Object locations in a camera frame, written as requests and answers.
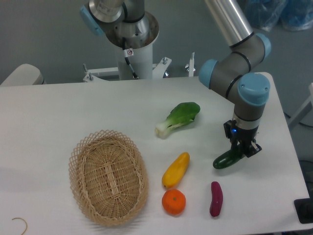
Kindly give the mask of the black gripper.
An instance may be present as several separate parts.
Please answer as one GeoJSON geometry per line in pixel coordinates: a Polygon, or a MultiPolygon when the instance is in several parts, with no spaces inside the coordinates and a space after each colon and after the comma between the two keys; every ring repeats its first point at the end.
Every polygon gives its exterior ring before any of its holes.
{"type": "Polygon", "coordinates": [[[233,156],[239,154],[239,148],[241,150],[241,159],[244,157],[249,158],[262,150],[261,146],[256,143],[258,126],[244,129],[239,127],[236,120],[229,120],[224,123],[224,131],[226,137],[230,140],[230,153],[233,156]]]}

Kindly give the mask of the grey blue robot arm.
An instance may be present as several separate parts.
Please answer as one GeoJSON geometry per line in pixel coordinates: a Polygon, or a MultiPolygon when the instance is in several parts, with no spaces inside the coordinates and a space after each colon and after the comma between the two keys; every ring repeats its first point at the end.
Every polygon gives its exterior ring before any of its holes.
{"type": "MultiPolygon", "coordinates": [[[[251,70],[270,53],[269,39],[255,34],[234,0],[208,0],[213,18],[231,53],[222,61],[206,61],[199,80],[234,104],[234,114],[224,124],[231,148],[241,157],[251,157],[261,147],[255,137],[269,97],[269,80],[251,70]]],[[[158,37],[157,20],[145,10],[142,0],[90,0],[80,8],[81,18],[95,35],[106,35],[116,52],[121,80],[151,79],[152,45],[158,37]]]]}

